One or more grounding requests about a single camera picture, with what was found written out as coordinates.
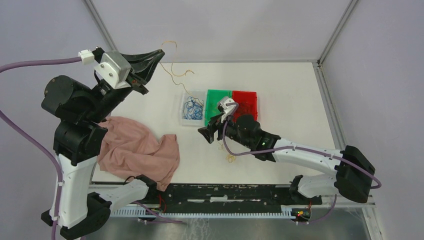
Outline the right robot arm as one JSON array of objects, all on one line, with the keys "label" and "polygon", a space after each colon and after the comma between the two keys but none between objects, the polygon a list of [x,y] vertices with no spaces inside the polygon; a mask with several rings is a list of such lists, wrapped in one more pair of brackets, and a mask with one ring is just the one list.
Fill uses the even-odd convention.
[{"label": "right robot arm", "polygon": [[381,187],[375,177],[375,167],[355,146],[344,149],[324,149],[298,144],[261,129],[258,121],[245,114],[233,121],[214,116],[209,123],[197,130],[209,144],[215,139],[232,140],[249,150],[261,161],[290,163],[320,172],[319,175],[297,175],[291,182],[289,199],[302,204],[321,195],[340,194],[344,198],[365,204],[372,189]]}]

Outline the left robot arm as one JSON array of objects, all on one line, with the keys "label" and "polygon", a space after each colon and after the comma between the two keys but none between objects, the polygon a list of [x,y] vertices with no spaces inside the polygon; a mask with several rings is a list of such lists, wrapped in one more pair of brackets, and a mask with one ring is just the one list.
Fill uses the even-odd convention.
[{"label": "left robot arm", "polygon": [[48,225],[60,226],[64,239],[79,240],[96,232],[113,212],[126,205],[156,200],[157,183],[145,175],[101,193],[91,192],[89,185],[107,133],[100,123],[131,92],[147,94],[146,84],[164,55],[160,49],[142,54],[102,48],[82,50],[78,60],[95,63],[94,87],[66,75],[54,77],[47,84],[41,106],[60,119],[53,150],[61,176],[57,183],[60,194],[41,218]]}]

